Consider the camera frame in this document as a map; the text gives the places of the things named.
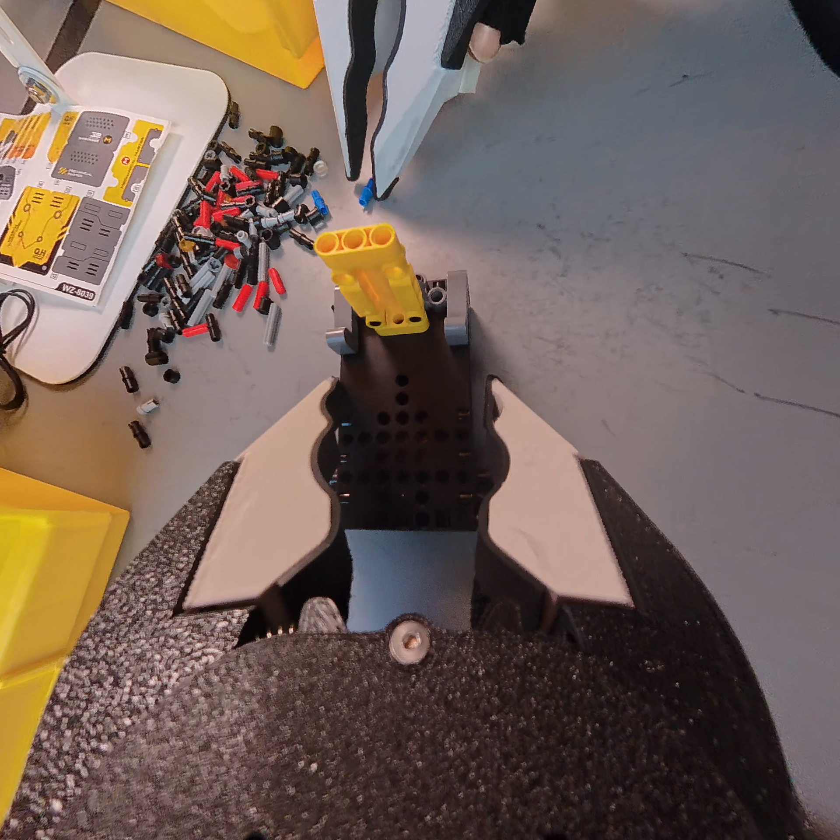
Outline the sticker sheet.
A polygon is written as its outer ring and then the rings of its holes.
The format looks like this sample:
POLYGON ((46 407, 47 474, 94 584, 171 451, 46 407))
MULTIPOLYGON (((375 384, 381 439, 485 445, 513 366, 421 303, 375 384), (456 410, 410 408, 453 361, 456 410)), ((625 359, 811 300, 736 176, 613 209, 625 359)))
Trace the sticker sheet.
POLYGON ((1 116, 1 280, 96 307, 169 122, 37 106, 1 116))

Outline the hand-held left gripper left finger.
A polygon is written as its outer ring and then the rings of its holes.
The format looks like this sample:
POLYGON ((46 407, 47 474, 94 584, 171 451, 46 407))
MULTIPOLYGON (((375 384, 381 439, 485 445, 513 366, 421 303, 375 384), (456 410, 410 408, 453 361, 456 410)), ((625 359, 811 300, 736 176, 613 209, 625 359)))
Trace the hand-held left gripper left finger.
POLYGON ((316 595, 349 613, 349 546, 330 480, 340 461, 337 379, 317 385, 247 447, 182 597, 197 613, 283 587, 290 613, 316 595))

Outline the white stand base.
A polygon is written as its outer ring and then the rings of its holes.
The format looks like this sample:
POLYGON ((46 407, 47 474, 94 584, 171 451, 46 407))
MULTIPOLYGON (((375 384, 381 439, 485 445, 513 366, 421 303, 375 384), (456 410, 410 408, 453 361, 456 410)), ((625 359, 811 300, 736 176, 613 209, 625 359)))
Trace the white stand base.
POLYGON ((63 385, 87 373, 114 331, 124 301, 181 201, 186 180, 222 127, 228 90, 206 70, 98 52, 70 59, 55 76, 84 110, 125 110, 169 123, 169 132, 147 176, 123 234, 99 304, 35 290, 34 323, 17 341, 13 362, 47 385, 63 385))

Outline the black lego model yellow beam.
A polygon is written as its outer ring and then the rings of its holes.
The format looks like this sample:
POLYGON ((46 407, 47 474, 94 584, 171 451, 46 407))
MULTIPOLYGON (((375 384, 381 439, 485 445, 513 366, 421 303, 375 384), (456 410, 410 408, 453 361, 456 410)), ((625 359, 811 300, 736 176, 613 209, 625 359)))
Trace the black lego model yellow beam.
POLYGON ((474 441, 469 285, 415 272, 389 224, 318 236, 341 358, 331 485, 357 530, 472 532, 487 481, 474 441))

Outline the yellow storage bin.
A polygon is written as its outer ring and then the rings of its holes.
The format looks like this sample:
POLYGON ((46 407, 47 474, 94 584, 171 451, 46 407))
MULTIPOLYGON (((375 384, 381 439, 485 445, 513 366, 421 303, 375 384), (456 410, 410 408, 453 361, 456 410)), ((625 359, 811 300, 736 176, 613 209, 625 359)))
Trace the yellow storage bin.
POLYGON ((324 67, 312 1, 115 1, 299 88, 324 67))
POLYGON ((96 612, 130 513, 1 470, 1 815, 65 660, 96 612))

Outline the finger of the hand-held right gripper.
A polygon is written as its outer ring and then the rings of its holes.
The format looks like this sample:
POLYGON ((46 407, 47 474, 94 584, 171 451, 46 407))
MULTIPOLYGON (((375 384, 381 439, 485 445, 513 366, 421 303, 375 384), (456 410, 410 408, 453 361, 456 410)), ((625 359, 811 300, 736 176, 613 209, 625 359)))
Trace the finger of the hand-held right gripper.
POLYGON ((374 182, 395 182, 446 101, 476 90, 477 62, 468 54, 456 69, 443 65, 446 45, 457 45, 475 10, 472 2, 402 2, 401 27, 385 65, 382 114, 371 141, 374 182))
POLYGON ((375 66, 376 1, 315 1, 318 31, 345 173, 357 180, 368 127, 367 92, 375 66))

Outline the person's right hand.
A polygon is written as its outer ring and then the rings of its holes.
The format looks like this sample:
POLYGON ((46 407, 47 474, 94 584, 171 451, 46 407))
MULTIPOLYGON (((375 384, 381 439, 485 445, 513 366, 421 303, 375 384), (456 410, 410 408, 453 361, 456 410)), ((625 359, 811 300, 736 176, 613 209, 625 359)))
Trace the person's right hand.
POLYGON ((484 64, 512 41, 524 42, 535 1, 455 1, 441 66, 456 70, 470 55, 484 64))

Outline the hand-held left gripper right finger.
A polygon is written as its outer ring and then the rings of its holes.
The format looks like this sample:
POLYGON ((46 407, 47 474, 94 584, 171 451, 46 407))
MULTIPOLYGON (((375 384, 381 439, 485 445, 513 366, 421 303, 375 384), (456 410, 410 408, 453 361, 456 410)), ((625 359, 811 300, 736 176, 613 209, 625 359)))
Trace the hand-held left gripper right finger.
POLYGON ((527 631, 549 631, 562 606, 635 608, 578 450, 490 376, 491 489, 481 503, 476 581, 514 605, 527 631))

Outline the pile of loose lego pieces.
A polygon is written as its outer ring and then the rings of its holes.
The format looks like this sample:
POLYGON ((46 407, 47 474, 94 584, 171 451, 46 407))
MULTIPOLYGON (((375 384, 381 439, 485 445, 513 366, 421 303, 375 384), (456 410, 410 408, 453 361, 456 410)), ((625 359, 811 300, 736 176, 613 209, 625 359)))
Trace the pile of loose lego pieces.
POLYGON ((168 385, 182 378, 175 341, 221 343, 227 311, 254 311, 261 344, 276 348, 287 289, 275 254, 293 243, 313 251, 330 219, 318 189, 329 171, 320 149, 296 148, 275 124, 247 135, 246 154, 220 139, 207 145, 121 308, 119 329, 137 313, 150 321, 143 361, 168 385))

